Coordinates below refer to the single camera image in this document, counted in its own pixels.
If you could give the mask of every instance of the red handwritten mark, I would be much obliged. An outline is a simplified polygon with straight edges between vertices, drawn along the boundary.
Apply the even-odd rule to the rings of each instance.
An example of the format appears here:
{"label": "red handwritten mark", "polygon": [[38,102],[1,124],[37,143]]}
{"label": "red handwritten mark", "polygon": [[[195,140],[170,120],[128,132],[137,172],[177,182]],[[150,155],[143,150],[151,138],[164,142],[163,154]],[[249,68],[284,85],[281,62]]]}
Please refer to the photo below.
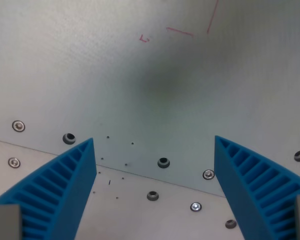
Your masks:
{"label": "red handwritten mark", "polygon": [[212,14],[212,17],[211,17],[211,19],[210,19],[210,23],[209,23],[208,29],[207,29],[207,31],[206,31],[207,34],[209,34],[209,31],[210,31],[212,22],[213,22],[213,20],[214,20],[214,18],[215,18],[218,4],[219,4],[219,0],[216,0],[215,6],[214,6],[214,10],[213,10],[213,14]]}
{"label": "red handwritten mark", "polygon": [[194,37],[194,35],[192,33],[190,33],[190,32],[180,31],[180,30],[172,28],[172,27],[166,27],[165,29],[171,30],[171,31],[175,31],[175,32],[178,32],[178,33],[181,33],[181,34],[189,35],[191,37]]}
{"label": "red handwritten mark", "polygon": [[144,43],[146,43],[146,42],[149,42],[149,41],[150,41],[150,39],[149,39],[149,38],[147,38],[146,40],[143,40],[143,38],[142,38],[143,36],[144,36],[144,35],[142,34],[142,35],[141,35],[141,37],[140,37],[140,39],[139,39],[140,41],[142,41],[142,42],[144,42]]}

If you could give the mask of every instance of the red marker line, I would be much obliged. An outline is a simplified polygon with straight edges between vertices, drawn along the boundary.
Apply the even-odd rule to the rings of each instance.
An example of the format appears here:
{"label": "red marker line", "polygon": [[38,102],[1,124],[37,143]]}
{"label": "red marker line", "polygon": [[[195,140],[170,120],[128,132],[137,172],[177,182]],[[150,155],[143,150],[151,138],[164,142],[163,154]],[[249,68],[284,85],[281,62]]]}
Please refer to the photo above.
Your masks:
{"label": "red marker line", "polygon": [[181,34],[185,34],[185,35],[190,35],[191,37],[194,37],[194,35],[190,32],[186,32],[186,31],[180,31],[178,29],[172,28],[172,27],[166,27],[167,30],[171,30],[171,31],[175,31]]}
{"label": "red marker line", "polygon": [[212,17],[211,17],[211,19],[210,19],[210,23],[209,23],[208,29],[207,29],[207,31],[206,31],[207,34],[209,34],[209,31],[210,31],[210,28],[211,28],[211,25],[212,25],[212,21],[213,21],[214,18],[215,18],[216,11],[217,11],[217,7],[218,7],[218,3],[219,3],[219,0],[216,0],[215,6],[214,6],[214,10],[213,10],[213,14],[212,14]]}

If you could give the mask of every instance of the screw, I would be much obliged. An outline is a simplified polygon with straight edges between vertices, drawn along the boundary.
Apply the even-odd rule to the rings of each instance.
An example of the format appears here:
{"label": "screw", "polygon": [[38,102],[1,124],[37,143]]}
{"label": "screw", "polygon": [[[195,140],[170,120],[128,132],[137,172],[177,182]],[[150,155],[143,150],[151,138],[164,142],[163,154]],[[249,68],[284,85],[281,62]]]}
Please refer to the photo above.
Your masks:
{"label": "screw", "polygon": [[9,158],[8,164],[9,164],[10,167],[12,167],[12,168],[14,168],[14,169],[19,168],[20,165],[21,165],[19,159],[15,158],[15,157]]}
{"label": "screw", "polygon": [[202,206],[199,202],[194,202],[191,204],[190,209],[193,212],[199,212],[202,209]]}
{"label": "screw", "polygon": [[202,176],[205,180],[211,180],[215,177],[215,172],[208,169],[203,172]]}
{"label": "screw", "polygon": [[23,132],[26,129],[26,126],[25,126],[25,124],[22,121],[16,120],[16,121],[13,121],[12,128],[16,132],[21,133],[21,132]]}

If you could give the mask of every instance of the metal plate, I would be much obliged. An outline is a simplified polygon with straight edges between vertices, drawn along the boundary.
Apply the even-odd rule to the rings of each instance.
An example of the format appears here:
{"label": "metal plate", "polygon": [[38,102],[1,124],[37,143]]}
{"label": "metal plate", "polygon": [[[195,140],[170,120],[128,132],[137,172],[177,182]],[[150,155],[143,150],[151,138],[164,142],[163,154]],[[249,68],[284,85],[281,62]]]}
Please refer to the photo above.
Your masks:
{"label": "metal plate", "polygon": [[[19,168],[8,165],[11,156],[20,159]],[[0,142],[0,195],[54,157]],[[239,227],[225,227],[234,216],[224,197],[101,166],[97,170],[76,240],[244,239]],[[152,190],[160,194],[158,201],[147,200]],[[195,201],[202,203],[200,212],[190,210]]]}
{"label": "metal plate", "polygon": [[0,140],[93,137],[99,165],[223,196],[220,135],[300,175],[300,0],[220,1],[207,34],[215,6],[0,0]]}

